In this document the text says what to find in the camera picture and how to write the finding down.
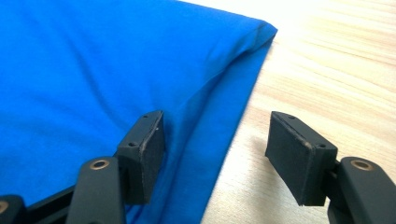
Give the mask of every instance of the folded cloth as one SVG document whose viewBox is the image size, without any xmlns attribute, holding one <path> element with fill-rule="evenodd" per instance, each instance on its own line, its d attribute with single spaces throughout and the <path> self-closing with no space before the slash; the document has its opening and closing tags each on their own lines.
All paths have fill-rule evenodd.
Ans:
<svg viewBox="0 0 396 224">
<path fill-rule="evenodd" d="M 129 222 L 197 223 L 276 28 L 155 0 L 0 2 L 0 195 L 30 205 L 114 154 L 143 114 L 164 112 L 151 203 Z"/>
</svg>

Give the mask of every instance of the wooden surface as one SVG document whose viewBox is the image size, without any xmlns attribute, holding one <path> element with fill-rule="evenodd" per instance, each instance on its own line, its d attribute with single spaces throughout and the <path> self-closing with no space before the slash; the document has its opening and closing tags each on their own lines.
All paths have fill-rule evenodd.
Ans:
<svg viewBox="0 0 396 224">
<path fill-rule="evenodd" d="M 190 0 L 279 29 L 203 223 L 328 223 L 264 157 L 271 111 L 292 114 L 396 182 L 396 1 Z"/>
</svg>

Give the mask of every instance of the wooden table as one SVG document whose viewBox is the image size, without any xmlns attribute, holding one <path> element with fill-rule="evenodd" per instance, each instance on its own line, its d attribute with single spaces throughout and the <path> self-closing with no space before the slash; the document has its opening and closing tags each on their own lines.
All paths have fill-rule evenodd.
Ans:
<svg viewBox="0 0 396 224">
<path fill-rule="evenodd" d="M 279 29 L 203 223 L 328 223 L 328 202 L 298 206 L 264 157 L 271 111 L 303 120 L 338 160 L 368 159 L 396 182 L 396 1 L 189 2 Z"/>
</svg>

